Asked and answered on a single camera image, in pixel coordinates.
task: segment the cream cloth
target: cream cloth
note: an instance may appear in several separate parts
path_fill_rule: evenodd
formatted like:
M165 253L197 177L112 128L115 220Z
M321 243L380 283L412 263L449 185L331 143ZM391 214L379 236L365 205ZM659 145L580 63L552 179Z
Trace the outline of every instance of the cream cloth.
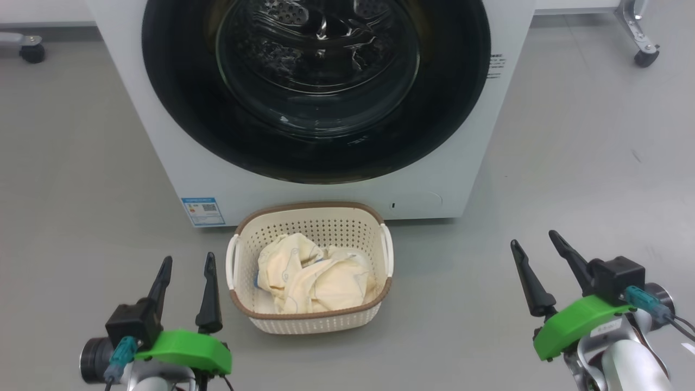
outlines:
M318 247L303 234L280 235L259 255L259 288L279 314L352 308L375 297L364 257L349 248Z

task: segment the white plastic basket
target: white plastic basket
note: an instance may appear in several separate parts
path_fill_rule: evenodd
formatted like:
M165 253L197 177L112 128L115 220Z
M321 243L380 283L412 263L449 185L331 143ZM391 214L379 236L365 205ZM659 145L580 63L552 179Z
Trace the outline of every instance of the white plastic basket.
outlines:
M359 307L313 314L275 314L270 293L254 285L258 256L278 235L301 232L321 247L362 252L377 281L376 298ZM373 209L353 202L313 202L265 209L247 217L229 241L226 258L229 295L236 307L271 334L314 334L364 326L379 311L391 288L393 242Z

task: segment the brown basket rim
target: brown basket rim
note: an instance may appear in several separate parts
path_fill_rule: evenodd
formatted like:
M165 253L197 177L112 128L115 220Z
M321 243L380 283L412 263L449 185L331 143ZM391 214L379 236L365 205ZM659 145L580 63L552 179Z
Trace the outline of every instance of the brown basket rim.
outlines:
M236 227L236 231L234 231L234 234L241 235L241 232L244 230L246 225L253 221L255 218L266 215L266 214L271 214L271 213L276 213L276 212L285 212L288 210L297 210L297 209L319 209L319 208L352 208L352 209L362 209L365 212L368 212L374 218L377 220L377 222L381 225L384 224L384 218L379 215L377 211L375 211L373 208L368 207L367 205L360 204L359 202L347 202L347 201L324 201L324 202L300 202L297 204L289 204L289 205L281 205L278 207L269 207L265 209L258 210L249 216L247 216L239 225Z
M367 304L360 305L359 307L345 308L344 310L317 312L313 314L259 314L258 312L254 312L246 308L239 300L239 297L237 296L234 289L229 291L229 296L231 297L232 303L234 303L234 305L249 318L270 321L299 321L307 319L338 317L341 315L349 315L369 310L375 307L377 304L381 303L384 300L384 298L386 298L386 295L389 293L389 290L391 290L391 277L386 278L386 283L384 284L384 288L382 289L381 293L379 293L379 296L377 296L374 300L370 301Z

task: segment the caster wheel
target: caster wheel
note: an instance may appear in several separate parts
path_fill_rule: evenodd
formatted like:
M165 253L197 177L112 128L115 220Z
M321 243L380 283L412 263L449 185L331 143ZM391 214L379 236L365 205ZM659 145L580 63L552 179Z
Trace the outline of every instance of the caster wheel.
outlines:
M23 46L19 55L27 62L32 64L38 64L46 58L46 49L43 45L38 44L34 46Z
M646 68L649 65L652 65L658 56L658 50L654 53L644 53L643 51L638 51L637 54L635 54L635 64L637 64L639 67Z

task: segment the basket handle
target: basket handle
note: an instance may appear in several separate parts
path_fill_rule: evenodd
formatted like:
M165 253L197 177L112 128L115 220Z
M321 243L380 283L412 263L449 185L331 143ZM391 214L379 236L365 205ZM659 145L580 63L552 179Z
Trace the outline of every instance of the basket handle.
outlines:
M382 245L384 247L384 261L386 262L386 276L393 277L393 241L391 240L391 231L386 224L381 224L382 227Z
M234 276L237 274L236 268L238 267L237 262L234 260L238 256L237 242L239 241L239 235L235 234L229 240L229 245L227 246L227 257L224 261L224 270L227 272L227 286L230 291L234 290Z

